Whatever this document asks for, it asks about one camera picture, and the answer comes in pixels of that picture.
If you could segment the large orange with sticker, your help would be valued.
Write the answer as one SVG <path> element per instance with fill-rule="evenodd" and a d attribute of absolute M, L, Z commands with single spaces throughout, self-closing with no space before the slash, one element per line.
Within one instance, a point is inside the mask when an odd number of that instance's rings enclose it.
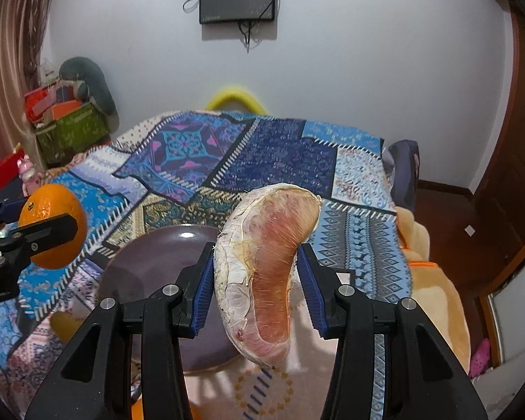
<path fill-rule="evenodd" d="M 44 269 L 60 269 L 73 262 L 87 236 L 87 216 L 76 195 L 60 184 L 43 185 L 27 199 L 17 221 L 19 226 L 28 226 L 65 213 L 76 219 L 75 238 L 34 256 L 32 262 L 35 265 Z"/>

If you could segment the pomelo segment peeled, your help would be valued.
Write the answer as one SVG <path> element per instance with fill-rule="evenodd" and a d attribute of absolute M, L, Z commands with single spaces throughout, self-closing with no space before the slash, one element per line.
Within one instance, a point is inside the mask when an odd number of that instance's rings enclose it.
<path fill-rule="evenodd" d="M 225 333 L 248 360 L 282 362 L 290 349 L 290 290 L 298 247 L 320 219 L 321 198 L 279 183 L 244 194 L 213 252 L 214 290 Z"/>

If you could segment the pink small figurine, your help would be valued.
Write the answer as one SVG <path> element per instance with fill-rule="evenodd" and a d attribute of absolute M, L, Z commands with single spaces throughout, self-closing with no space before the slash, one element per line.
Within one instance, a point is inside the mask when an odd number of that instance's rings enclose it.
<path fill-rule="evenodd" d="M 21 180 L 22 193 L 28 197 L 41 186 L 42 172 L 36 168 L 29 155 L 24 155 L 17 161 L 17 170 Z"/>

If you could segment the red box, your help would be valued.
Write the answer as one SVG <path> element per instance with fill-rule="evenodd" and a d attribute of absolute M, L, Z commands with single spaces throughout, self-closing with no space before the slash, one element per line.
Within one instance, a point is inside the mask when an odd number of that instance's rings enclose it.
<path fill-rule="evenodd" d="M 19 174 L 18 161 L 25 155 L 23 148 L 17 148 L 0 161 L 0 189 L 8 185 Z"/>

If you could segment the orange yellow fleece blanket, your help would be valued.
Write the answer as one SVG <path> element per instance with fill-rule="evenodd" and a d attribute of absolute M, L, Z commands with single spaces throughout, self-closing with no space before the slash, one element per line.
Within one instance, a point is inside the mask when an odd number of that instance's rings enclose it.
<path fill-rule="evenodd" d="M 429 260 L 429 233 L 410 210 L 396 207 L 399 247 L 412 275 L 412 298 L 426 312 L 455 353 L 466 373 L 471 358 L 470 336 L 461 298 L 443 269 Z"/>

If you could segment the green storage box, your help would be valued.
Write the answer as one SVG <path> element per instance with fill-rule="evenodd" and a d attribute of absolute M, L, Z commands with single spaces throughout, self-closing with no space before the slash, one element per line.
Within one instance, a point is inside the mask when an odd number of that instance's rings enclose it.
<path fill-rule="evenodd" d="M 105 118 L 93 103 L 85 103 L 36 130 L 37 144 L 47 165 L 69 161 L 108 136 Z"/>

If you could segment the dark purple round plate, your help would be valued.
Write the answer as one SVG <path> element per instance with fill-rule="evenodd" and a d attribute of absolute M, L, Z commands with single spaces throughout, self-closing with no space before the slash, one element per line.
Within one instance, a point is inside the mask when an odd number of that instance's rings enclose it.
<path fill-rule="evenodd" d="M 181 270 L 197 263 L 205 244 L 219 234 L 213 226 L 175 225 L 152 230 L 119 249 L 103 272 L 98 298 L 126 303 L 147 298 L 175 282 Z M 209 305 L 205 326 L 194 339 L 180 340 L 184 373 L 214 370 L 239 356 L 225 334 L 217 301 Z"/>

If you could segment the grey plush toy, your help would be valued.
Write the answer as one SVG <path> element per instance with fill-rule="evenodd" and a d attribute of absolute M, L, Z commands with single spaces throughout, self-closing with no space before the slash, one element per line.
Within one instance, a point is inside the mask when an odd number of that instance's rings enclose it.
<path fill-rule="evenodd" d="M 94 61 L 87 57 L 73 57 L 60 66 L 59 72 L 60 80 L 79 83 L 76 96 L 83 97 L 80 88 L 85 84 L 88 89 L 88 98 L 101 113 L 106 116 L 116 114 L 116 104 L 105 76 Z"/>

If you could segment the blue patchwork patterned bedspread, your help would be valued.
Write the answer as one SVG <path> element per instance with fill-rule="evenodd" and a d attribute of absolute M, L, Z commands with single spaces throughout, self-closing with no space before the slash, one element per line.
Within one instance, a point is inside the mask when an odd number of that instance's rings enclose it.
<path fill-rule="evenodd" d="M 29 266 L 20 295 L 0 303 L 0 394 L 24 416 L 62 346 L 50 319 L 87 316 L 108 263 L 141 235 L 170 225 L 221 228 L 249 191 L 290 183 L 322 200 L 311 236 L 317 259 L 346 270 L 370 298 L 409 296 L 383 142 L 355 127 L 240 112 L 182 111 L 134 126 L 52 182 L 88 218 L 80 256 L 59 270 Z"/>

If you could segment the pink striped curtain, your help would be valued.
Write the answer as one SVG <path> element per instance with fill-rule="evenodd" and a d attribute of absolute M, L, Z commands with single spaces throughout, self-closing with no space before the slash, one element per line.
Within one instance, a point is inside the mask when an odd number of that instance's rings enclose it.
<path fill-rule="evenodd" d="M 40 162 L 24 95 L 39 86 L 39 55 L 52 0 L 0 0 L 0 161 L 20 144 Z"/>

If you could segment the dark blue pillow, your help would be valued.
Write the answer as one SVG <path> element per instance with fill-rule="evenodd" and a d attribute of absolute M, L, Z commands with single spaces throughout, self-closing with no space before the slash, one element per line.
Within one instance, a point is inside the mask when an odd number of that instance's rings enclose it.
<path fill-rule="evenodd" d="M 382 152 L 388 188 L 397 207 L 415 212 L 420 170 L 419 147 L 415 140 L 402 139 Z"/>

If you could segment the brown wooden door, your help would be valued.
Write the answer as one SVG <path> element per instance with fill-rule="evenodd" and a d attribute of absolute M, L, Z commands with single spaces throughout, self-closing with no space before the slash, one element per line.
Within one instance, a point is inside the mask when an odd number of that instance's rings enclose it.
<path fill-rule="evenodd" d="M 474 205 L 490 237 L 494 267 L 478 285 L 480 297 L 495 292 L 525 264 L 525 15 L 514 5 L 513 64 L 500 135 L 475 194 Z"/>

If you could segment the yellow round cushion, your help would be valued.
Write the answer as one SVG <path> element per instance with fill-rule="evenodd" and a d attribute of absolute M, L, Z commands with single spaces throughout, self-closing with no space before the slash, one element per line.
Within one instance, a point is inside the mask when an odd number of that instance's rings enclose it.
<path fill-rule="evenodd" d="M 266 111 L 250 93 L 241 87 L 229 86 L 217 92 L 205 105 L 205 110 L 222 110 L 228 103 L 241 104 L 249 113 L 265 115 Z"/>

